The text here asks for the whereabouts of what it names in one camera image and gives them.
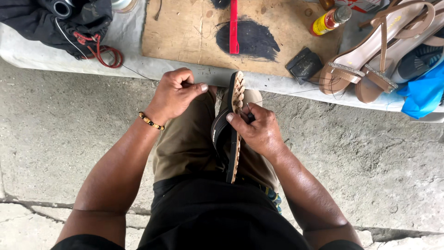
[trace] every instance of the hand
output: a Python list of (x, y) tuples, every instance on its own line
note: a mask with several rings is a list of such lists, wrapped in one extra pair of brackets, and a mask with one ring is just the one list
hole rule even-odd
[[(255, 152), (270, 160), (287, 148), (282, 140), (278, 121), (272, 111), (252, 102), (248, 105), (256, 119), (251, 124), (245, 122), (246, 116), (244, 120), (235, 113), (229, 113), (226, 119)], [(244, 107), (242, 111), (248, 114), (249, 109)]]
[(145, 115), (158, 125), (165, 125), (180, 116), (198, 95), (207, 92), (205, 83), (194, 84), (193, 72), (180, 68), (165, 73), (160, 79), (153, 100), (145, 109)]

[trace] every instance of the plywood board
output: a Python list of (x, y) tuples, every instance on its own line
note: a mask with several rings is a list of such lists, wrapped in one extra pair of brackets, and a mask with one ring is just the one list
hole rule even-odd
[(323, 62), (336, 54), (342, 29), (320, 37), (310, 35), (310, 25), (325, 11), (320, 4), (299, 0), (239, 0), (240, 54), (229, 54), (228, 3), (163, 0), (155, 21), (160, 0), (150, 0), (142, 54), (286, 77), (291, 75), (285, 65), (304, 47), (316, 52)]

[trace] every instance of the red plastic handle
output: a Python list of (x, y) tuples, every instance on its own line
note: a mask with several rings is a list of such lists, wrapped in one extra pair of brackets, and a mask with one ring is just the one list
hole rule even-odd
[(230, 54), (239, 54), (238, 0), (231, 0), (230, 5)]

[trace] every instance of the bottle cap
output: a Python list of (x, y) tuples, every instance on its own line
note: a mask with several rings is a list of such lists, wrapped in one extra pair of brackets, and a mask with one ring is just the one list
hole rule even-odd
[(345, 23), (352, 16), (352, 9), (348, 5), (337, 8), (333, 14), (333, 19), (339, 24)]

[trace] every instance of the drawstring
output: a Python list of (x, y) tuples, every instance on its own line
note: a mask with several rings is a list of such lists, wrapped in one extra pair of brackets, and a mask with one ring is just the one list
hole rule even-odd
[[(96, 43), (96, 46), (97, 46), (97, 47), (96, 47), (96, 50), (97, 50), (97, 53), (95, 53), (94, 50), (91, 49), (90, 46), (88, 46), (88, 49), (91, 51), (92, 56), (89, 56), (89, 57), (81, 56), (82, 59), (93, 59), (93, 58), (97, 58), (97, 60), (98, 60), (103, 66), (105, 66), (105, 67), (107, 67), (107, 68), (111, 68), (111, 69), (116, 69), (116, 68), (122, 66), (122, 64), (123, 64), (123, 55), (122, 55), (122, 53), (121, 53), (118, 49), (113, 48), (113, 47), (110, 47), (110, 46), (106, 46), (106, 45), (102, 45), (102, 46), (100, 46), (100, 35), (96, 34), (95, 36), (93, 36), (93, 37), (91, 37), (91, 38), (88, 38), (88, 37), (82, 36), (82, 35), (79, 34), (78, 32), (74, 32), (74, 36), (77, 38), (78, 42), (79, 42), (80, 44), (83, 44), (83, 45), (85, 45), (86, 40), (88, 40), (88, 41), (96, 41), (96, 42), (97, 42), (97, 43)], [(110, 51), (111, 53), (114, 54), (114, 62), (113, 62), (111, 65), (107, 64), (107, 63), (106, 63), (105, 61), (103, 61), (103, 59), (102, 59), (102, 55), (101, 55), (101, 53), (104, 53), (104, 52), (107, 52), (107, 51)]]

